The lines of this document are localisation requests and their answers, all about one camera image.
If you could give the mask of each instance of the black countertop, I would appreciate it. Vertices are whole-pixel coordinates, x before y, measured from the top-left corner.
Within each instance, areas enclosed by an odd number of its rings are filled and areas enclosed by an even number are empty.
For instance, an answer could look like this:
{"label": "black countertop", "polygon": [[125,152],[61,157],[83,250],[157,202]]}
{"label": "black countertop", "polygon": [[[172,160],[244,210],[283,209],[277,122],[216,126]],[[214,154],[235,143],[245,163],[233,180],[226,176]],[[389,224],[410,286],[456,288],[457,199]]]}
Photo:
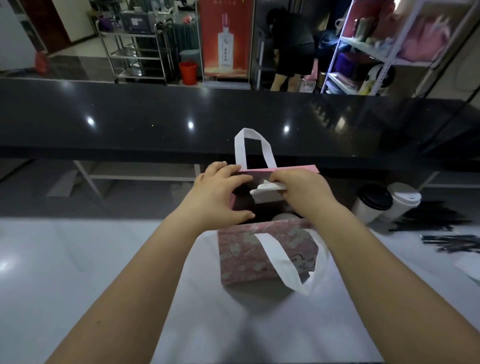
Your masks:
{"label": "black countertop", "polygon": [[456,100],[0,79],[0,157],[234,162],[244,127],[279,166],[480,170],[480,111]]}

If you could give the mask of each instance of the red bucket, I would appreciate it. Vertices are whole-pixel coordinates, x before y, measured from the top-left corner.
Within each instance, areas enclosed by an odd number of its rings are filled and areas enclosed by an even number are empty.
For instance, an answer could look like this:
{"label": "red bucket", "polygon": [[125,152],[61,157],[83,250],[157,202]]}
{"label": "red bucket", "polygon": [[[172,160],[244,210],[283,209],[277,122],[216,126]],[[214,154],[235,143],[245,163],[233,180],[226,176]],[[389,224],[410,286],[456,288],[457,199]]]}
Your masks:
{"label": "red bucket", "polygon": [[195,62],[179,63],[181,79],[184,85],[191,86],[197,84],[197,64]]}

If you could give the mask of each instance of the red poster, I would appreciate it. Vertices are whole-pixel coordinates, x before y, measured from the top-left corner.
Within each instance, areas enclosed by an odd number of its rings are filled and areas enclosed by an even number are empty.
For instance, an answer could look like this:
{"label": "red poster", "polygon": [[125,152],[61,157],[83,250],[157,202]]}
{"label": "red poster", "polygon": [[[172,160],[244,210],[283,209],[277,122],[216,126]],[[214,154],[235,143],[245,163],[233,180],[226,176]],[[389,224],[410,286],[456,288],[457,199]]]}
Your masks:
{"label": "red poster", "polygon": [[199,2],[206,76],[247,77],[253,0]]}

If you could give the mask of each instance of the pink gift bag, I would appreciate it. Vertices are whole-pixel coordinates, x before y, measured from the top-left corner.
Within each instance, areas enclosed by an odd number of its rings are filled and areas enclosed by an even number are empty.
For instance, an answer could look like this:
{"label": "pink gift bag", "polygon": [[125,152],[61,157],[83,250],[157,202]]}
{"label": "pink gift bag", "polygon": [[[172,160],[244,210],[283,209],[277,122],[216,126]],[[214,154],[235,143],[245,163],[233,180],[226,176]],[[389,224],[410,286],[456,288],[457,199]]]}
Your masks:
{"label": "pink gift bag", "polygon": [[[245,138],[262,142],[268,168],[247,169]],[[251,209],[256,218],[252,222],[218,230],[222,284],[280,277],[287,287],[309,294],[326,270],[329,252],[325,243],[304,218],[271,221],[274,215],[289,207],[280,194],[278,201],[254,203],[250,190],[268,180],[273,171],[281,169],[276,166],[272,148],[265,138],[253,129],[242,129],[235,137],[235,160],[242,165],[239,173],[251,174],[253,181],[234,191],[232,207],[235,210]],[[314,165],[295,168],[318,172]],[[306,272],[311,276],[309,281],[312,280],[310,290],[303,286],[299,277],[299,273]]]}

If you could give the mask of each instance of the left hand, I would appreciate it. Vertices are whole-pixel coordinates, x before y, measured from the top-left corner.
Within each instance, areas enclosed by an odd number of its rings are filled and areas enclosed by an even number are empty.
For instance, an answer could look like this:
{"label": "left hand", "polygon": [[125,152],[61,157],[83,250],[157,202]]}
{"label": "left hand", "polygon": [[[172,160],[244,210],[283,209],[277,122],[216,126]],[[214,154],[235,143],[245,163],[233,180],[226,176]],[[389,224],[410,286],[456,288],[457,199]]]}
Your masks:
{"label": "left hand", "polygon": [[239,171],[239,164],[227,165],[214,162],[205,173],[200,174],[193,188],[172,213],[185,226],[191,226],[199,235],[207,230],[217,230],[240,224],[255,214],[251,211],[233,211],[228,206],[230,195],[235,188],[253,179],[247,174],[232,176]]}

